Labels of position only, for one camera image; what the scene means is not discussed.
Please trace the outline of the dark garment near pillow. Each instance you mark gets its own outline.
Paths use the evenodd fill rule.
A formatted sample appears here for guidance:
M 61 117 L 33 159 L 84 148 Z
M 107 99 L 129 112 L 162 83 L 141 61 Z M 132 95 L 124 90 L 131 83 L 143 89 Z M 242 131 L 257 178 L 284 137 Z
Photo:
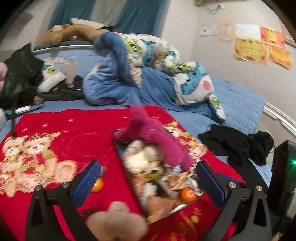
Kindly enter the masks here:
M 74 101 L 85 99 L 82 92 L 83 78 L 76 75 L 72 82 L 66 83 L 65 80 L 59 82 L 53 89 L 40 92 L 34 97 L 34 104 L 42 104 L 45 101 Z

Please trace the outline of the black clothing on bed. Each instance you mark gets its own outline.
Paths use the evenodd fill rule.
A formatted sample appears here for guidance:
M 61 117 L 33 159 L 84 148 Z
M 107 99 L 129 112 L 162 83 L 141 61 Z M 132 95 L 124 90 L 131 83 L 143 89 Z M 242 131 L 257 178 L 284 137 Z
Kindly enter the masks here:
M 227 156 L 230 164 L 239 167 L 248 160 L 259 166 L 266 165 L 266 158 L 274 147 L 274 140 L 267 132 L 246 135 L 218 125 L 211 125 L 210 130 L 198 135 L 198 139 L 216 156 Z

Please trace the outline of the black puffer jacket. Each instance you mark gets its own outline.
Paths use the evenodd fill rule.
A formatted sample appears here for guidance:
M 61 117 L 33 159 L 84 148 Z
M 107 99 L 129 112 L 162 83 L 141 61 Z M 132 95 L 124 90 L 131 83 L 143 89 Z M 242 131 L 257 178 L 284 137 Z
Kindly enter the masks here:
M 34 103 L 43 75 L 44 62 L 34 56 L 28 43 L 4 61 L 8 67 L 1 91 L 3 110 L 20 108 Z

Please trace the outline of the blue bed sheet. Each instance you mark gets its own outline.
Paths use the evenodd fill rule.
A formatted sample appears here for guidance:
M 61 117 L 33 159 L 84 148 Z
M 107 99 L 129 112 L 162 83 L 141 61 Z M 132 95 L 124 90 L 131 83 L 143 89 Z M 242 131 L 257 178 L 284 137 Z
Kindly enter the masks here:
M 76 63 L 83 67 L 91 67 L 93 70 L 102 59 L 103 53 L 96 50 L 94 45 L 92 49 L 99 57 L 96 62 L 92 62 L 90 58 L 84 58 L 83 55 L 78 55 Z M 253 134 L 263 112 L 265 98 L 234 83 L 220 80 L 212 76 L 210 76 L 210 78 L 214 86 L 214 95 L 220 101 L 226 116 L 226 120 L 223 123 L 212 120 L 211 125 L 231 127 L 246 135 Z M 185 118 L 187 118 L 190 113 L 200 114 L 188 111 L 177 112 Z

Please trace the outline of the brown plush dog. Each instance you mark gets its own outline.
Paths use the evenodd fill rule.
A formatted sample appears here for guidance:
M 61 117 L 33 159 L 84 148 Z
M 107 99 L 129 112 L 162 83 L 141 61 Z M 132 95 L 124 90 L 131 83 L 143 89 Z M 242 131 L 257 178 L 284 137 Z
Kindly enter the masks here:
M 83 24 L 55 25 L 44 34 L 43 38 L 39 41 L 39 45 L 50 44 L 57 46 L 63 41 L 70 41 L 74 36 L 94 41 L 107 32 L 110 32 L 110 30 L 106 28 L 96 29 Z

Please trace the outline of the beige small teddy plush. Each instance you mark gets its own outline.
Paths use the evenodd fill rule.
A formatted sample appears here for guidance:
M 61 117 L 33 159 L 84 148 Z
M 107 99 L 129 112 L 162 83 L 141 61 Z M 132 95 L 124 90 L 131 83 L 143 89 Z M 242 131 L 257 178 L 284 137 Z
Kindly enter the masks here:
M 148 231 L 146 219 L 120 201 L 88 216 L 86 225 L 98 240 L 140 240 Z

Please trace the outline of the teal curtain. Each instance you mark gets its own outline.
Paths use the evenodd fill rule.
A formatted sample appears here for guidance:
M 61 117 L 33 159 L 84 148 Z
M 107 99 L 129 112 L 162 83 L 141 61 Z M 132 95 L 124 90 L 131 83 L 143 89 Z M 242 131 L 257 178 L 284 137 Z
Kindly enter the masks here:
M 93 21 L 121 33 L 157 35 L 167 1 L 59 1 L 48 29 L 71 19 Z

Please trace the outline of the orange tangerine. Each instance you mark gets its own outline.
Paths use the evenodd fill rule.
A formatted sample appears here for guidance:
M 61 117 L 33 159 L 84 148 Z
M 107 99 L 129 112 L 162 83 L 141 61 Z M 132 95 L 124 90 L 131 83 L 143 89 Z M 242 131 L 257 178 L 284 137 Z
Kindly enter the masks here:
M 91 193 L 100 192 L 103 187 L 104 187 L 103 179 L 102 178 L 98 178 L 96 180 L 95 184 L 93 185 L 92 189 L 91 189 Z
M 183 203 L 189 204 L 197 199 L 197 195 L 192 188 L 186 187 L 180 192 L 180 198 Z

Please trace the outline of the cartoon print pillow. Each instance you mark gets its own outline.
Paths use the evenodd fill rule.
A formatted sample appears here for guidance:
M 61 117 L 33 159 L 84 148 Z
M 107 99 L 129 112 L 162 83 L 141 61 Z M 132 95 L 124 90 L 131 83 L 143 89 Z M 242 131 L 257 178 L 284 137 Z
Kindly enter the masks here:
M 69 60 L 60 57 L 46 58 L 42 67 L 43 80 L 38 86 L 38 92 L 47 92 L 64 81 L 67 76 L 62 72 L 62 69 L 68 63 Z

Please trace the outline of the red teddy bear blanket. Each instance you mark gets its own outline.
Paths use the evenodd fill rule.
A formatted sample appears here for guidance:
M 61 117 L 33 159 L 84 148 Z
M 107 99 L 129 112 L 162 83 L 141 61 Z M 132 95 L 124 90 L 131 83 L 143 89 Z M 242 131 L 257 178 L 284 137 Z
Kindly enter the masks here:
M 146 106 L 145 111 L 167 127 L 186 131 L 169 113 L 156 106 Z M 59 113 L 25 114 L 16 124 L 19 137 L 31 140 L 43 134 L 53 134 L 49 149 L 58 161 L 74 161 L 76 173 L 81 172 L 92 160 L 107 167 L 100 192 L 91 193 L 79 213 L 87 209 L 106 210 L 113 201 L 125 202 L 131 212 L 143 214 L 138 199 L 127 179 L 118 152 L 112 140 L 112 131 L 124 128 L 130 119 L 130 109 L 77 110 Z M 239 181 L 242 177 L 229 165 L 216 158 L 210 151 L 202 157 L 214 172 Z M 1 216 L 18 240 L 25 240 L 25 224 L 32 197 L 31 193 L 16 191 L 8 197 L 1 191 Z M 154 223 L 143 240 L 199 240 L 219 213 L 207 194 L 173 217 Z

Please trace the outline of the orange tangerine in box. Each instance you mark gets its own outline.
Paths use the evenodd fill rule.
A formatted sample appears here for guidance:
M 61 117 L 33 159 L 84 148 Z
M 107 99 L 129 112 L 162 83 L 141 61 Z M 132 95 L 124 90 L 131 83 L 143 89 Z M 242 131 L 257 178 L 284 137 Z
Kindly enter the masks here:
M 183 203 L 189 204 L 197 199 L 197 195 L 192 188 L 186 187 L 180 192 L 180 198 Z

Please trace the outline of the magenta plush toy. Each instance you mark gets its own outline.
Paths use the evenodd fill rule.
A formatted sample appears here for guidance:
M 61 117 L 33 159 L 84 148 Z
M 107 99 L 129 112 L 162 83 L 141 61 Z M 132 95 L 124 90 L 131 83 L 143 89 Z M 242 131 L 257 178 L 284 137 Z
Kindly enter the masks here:
M 173 168 L 180 165 L 183 171 L 188 171 L 195 164 L 180 141 L 159 120 L 150 118 L 143 106 L 134 105 L 130 108 L 127 127 L 114 131 L 113 138 L 117 143 L 141 140 L 155 144 L 163 151 L 165 163 Z

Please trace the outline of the orange wall certificates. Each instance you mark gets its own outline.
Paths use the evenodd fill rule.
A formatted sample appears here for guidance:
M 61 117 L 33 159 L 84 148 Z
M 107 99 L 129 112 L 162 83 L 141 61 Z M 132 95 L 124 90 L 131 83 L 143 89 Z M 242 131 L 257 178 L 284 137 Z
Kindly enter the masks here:
M 281 31 L 259 25 L 236 24 L 234 58 L 268 65 L 269 61 L 290 70 L 292 54 L 285 48 Z

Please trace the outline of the black cardboard box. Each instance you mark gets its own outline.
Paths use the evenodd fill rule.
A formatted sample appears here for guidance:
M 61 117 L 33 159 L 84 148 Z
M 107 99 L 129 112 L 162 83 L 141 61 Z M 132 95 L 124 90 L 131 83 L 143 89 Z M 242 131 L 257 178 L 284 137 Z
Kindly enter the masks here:
M 114 142 L 123 164 L 121 156 L 131 142 Z M 163 158 L 158 166 L 150 166 L 147 171 L 137 175 L 129 173 L 124 164 L 123 167 L 149 223 L 186 207 L 188 204 L 183 203 L 180 198 L 180 192 L 184 188 L 192 188 L 197 199 L 205 194 L 197 184 L 195 164 L 188 171 L 183 171 L 180 165 L 174 168 L 167 165 Z

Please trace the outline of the white patterned plush toy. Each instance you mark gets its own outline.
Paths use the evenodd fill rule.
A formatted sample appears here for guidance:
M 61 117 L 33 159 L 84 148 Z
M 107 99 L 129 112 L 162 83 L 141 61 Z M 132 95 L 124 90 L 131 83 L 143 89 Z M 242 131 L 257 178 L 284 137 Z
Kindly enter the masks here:
M 164 152 L 158 145 L 140 140 L 128 144 L 121 156 L 126 170 L 132 175 L 144 173 L 150 166 L 158 166 L 163 157 Z

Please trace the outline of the blue cartoon monster duvet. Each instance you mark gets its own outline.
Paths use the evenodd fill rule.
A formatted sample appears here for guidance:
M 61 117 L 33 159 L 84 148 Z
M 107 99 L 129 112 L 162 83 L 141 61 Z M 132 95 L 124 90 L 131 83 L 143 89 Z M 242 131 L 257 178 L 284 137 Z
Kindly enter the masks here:
M 107 32 L 94 47 L 103 57 L 82 83 L 91 104 L 157 105 L 200 113 L 218 123 L 226 120 L 205 68 L 196 61 L 181 61 L 169 42 L 152 35 Z

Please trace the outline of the pink quilted garment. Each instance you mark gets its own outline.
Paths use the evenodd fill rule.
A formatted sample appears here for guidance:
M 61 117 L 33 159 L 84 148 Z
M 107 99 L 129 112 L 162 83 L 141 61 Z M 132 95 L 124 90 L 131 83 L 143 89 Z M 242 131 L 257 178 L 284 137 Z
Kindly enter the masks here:
M 6 63 L 0 62 L 0 91 L 3 90 L 4 80 L 5 80 L 7 71 L 8 71 L 8 67 Z

